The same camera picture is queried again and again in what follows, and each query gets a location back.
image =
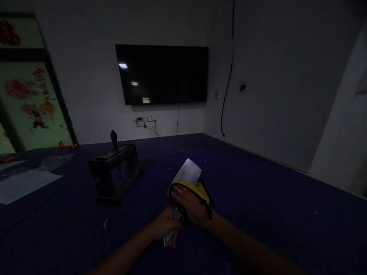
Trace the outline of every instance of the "hand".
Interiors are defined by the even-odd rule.
[[[148,226],[147,229],[154,239],[160,239],[175,230],[172,241],[169,244],[170,247],[176,248],[176,239],[178,235],[178,230],[183,230],[184,219],[182,217],[181,221],[173,219],[172,215],[175,210],[174,206],[169,206],[163,210],[163,212]]]
[[[204,228],[209,228],[210,220],[208,219],[208,210],[202,205],[199,199],[187,188],[181,186],[173,186],[178,193],[172,192],[172,196],[186,209],[189,219]]]

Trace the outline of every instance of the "white wall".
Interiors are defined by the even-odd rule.
[[[362,25],[358,8],[342,0],[236,1],[226,141],[308,171]],[[218,0],[216,9],[204,132],[222,138],[232,1]],[[242,80],[246,93],[237,95]],[[219,100],[214,100],[216,91]]]
[[[0,10],[36,14],[79,143],[109,142],[112,129],[118,140],[155,137],[132,122],[140,116],[176,135],[177,105],[125,106],[115,44],[207,46],[209,0],[5,0]],[[203,106],[180,106],[179,134],[203,132]]]
[[[367,21],[344,72],[309,175],[363,195],[367,190],[367,95],[356,95],[367,72]]]

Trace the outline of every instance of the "black case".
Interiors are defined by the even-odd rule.
[[[134,144],[88,161],[98,193],[97,202],[119,204],[119,199],[141,173]]]

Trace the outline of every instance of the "television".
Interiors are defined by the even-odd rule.
[[[206,101],[207,47],[115,47],[126,105]]]

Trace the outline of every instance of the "wire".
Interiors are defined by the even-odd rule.
[[[154,132],[157,134],[157,136],[159,136],[159,134],[156,132],[156,121],[154,121]]]
[[[224,111],[224,105],[226,104],[226,97],[227,97],[227,93],[228,93],[228,87],[229,87],[229,82],[231,80],[231,75],[232,75],[232,67],[233,67],[233,55],[234,55],[234,43],[233,43],[233,26],[234,26],[234,2],[235,0],[233,0],[233,5],[232,5],[232,60],[231,60],[231,69],[229,70],[229,77],[228,77],[228,82],[227,82],[227,88],[226,88],[226,93],[224,94],[224,99],[223,99],[223,107],[222,107],[222,115],[221,115],[221,132],[222,132],[222,136],[225,137],[226,135],[223,133],[223,111]]]
[[[179,106],[180,104],[177,103],[177,125],[176,125],[176,135],[179,134]]]
[[[153,126],[152,128],[149,128],[149,127],[147,126],[147,128],[148,128],[149,130],[153,130],[154,126]]]

